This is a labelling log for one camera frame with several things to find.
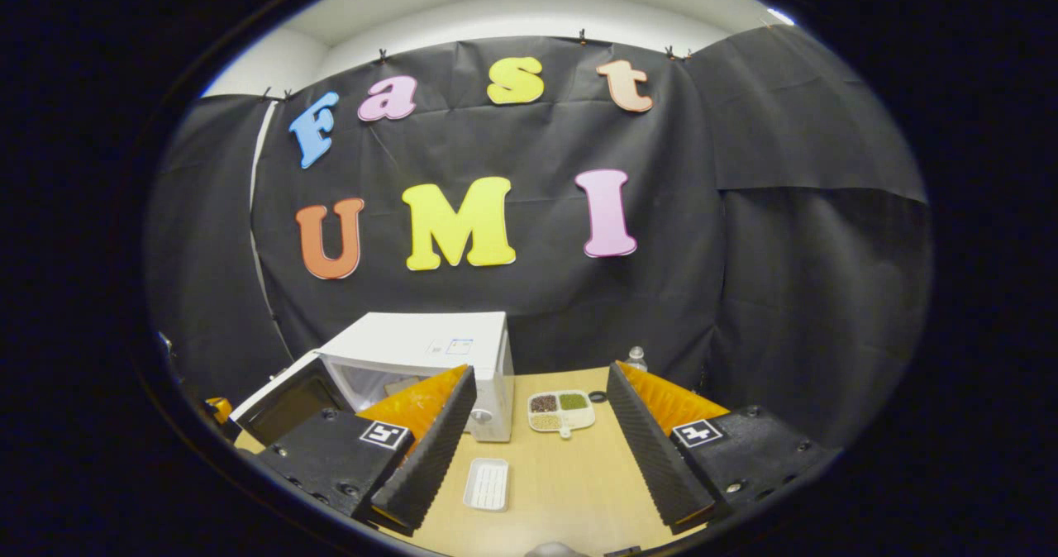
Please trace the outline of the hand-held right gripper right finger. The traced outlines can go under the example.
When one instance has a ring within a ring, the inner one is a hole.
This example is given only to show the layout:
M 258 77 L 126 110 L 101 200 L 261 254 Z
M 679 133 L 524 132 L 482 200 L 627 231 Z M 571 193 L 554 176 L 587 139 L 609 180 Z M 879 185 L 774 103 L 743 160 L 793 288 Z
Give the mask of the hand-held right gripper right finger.
M 609 366 L 606 394 L 651 501 L 674 533 L 756 513 L 840 453 L 767 407 L 727 409 L 624 362 Z

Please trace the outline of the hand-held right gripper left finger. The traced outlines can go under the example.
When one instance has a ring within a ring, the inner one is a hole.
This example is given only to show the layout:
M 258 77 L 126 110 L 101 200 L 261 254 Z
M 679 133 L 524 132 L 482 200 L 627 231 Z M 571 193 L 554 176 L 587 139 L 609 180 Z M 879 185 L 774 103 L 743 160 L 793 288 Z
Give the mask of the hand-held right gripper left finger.
M 461 364 L 362 412 L 310 400 L 300 424 L 241 455 L 330 511 L 412 536 L 445 481 L 476 398 L 474 369 Z

